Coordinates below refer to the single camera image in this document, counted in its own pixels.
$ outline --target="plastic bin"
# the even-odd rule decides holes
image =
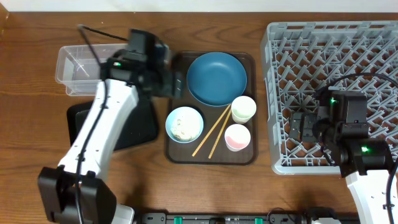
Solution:
[[[105,62],[126,44],[93,45],[101,62]],[[58,54],[55,81],[67,86],[70,96],[92,96],[96,92],[96,84],[100,81],[100,68],[87,45],[62,47]]]
[[[298,110],[315,112],[313,91],[344,75],[375,72],[398,80],[398,21],[274,22],[261,41],[261,63],[274,172],[339,174],[318,144],[289,138],[289,116]],[[397,88],[376,77],[345,79],[335,86],[366,93],[369,135],[386,139],[396,159]]]

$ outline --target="green light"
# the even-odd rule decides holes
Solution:
[[[330,99],[330,103],[331,104],[333,104],[333,103],[337,103],[337,100],[335,100],[333,97]]]
[[[363,152],[368,152],[369,151],[369,149],[366,146],[362,146],[361,149],[362,149]]]

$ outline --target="brown tray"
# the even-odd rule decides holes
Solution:
[[[178,53],[172,62],[173,68],[182,73],[183,77],[186,79],[189,66],[192,62],[199,56],[207,52],[180,52]],[[256,101],[256,67],[254,59],[246,53],[229,53],[230,55],[236,57],[243,65],[248,76],[248,84],[243,93],[244,96],[250,96]],[[248,165],[254,162],[258,155],[258,141],[257,141],[257,115],[255,114],[252,119],[250,119],[245,125],[251,133],[251,141],[249,145],[239,152],[232,152],[226,147],[224,140],[224,133],[220,137],[217,147],[213,153],[211,159],[208,158],[211,149],[216,141],[217,135],[221,130],[224,123],[225,116],[218,123],[217,127],[213,130],[211,135],[208,137],[204,145],[198,151],[195,157],[192,157],[193,152],[199,146],[203,138],[206,136],[207,132],[211,129],[217,119],[225,110],[226,106],[213,107],[207,106],[196,100],[187,88],[187,83],[185,82],[185,88],[183,91],[183,97],[177,100],[169,101],[169,112],[167,115],[175,108],[181,106],[189,106],[195,108],[203,117],[205,126],[203,132],[200,134],[199,138],[190,143],[178,143],[171,140],[168,136],[165,138],[165,155],[166,157],[178,164],[218,164],[218,165]],[[232,117],[229,117],[225,129],[234,124]]]

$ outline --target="chopstick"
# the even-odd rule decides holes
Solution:
[[[227,123],[229,117],[231,116],[231,111],[232,111],[232,110],[229,110],[228,115],[227,115],[226,118],[225,118],[223,127],[221,127],[220,133],[218,133],[216,142],[214,143],[214,146],[213,146],[213,148],[211,149],[211,153],[210,153],[210,155],[209,155],[209,159],[211,159],[211,157],[213,156],[213,152],[214,152],[214,150],[216,149],[216,146],[217,146],[217,144],[218,144],[218,140],[220,140],[220,137],[221,137],[222,133],[224,132],[225,125],[226,125],[226,123]]]
[[[224,114],[228,111],[229,107],[231,105],[228,105],[227,108],[224,110],[224,112],[221,114],[221,116],[218,118],[218,120],[216,121],[216,123],[213,125],[213,127],[211,127],[210,131],[207,133],[207,135],[205,136],[205,138],[202,140],[202,142],[199,144],[199,146],[197,147],[197,149],[195,150],[195,152],[193,152],[192,157],[195,156],[197,154],[197,152],[199,151],[199,149],[201,148],[201,146],[205,143],[205,141],[207,140],[207,138],[209,137],[209,135],[211,134],[211,132],[214,130],[214,128],[217,126],[217,124],[219,123],[219,121],[221,121],[222,117],[224,116]]]

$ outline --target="white wall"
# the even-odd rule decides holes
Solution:
[[[398,0],[0,0],[8,11],[398,12]]]

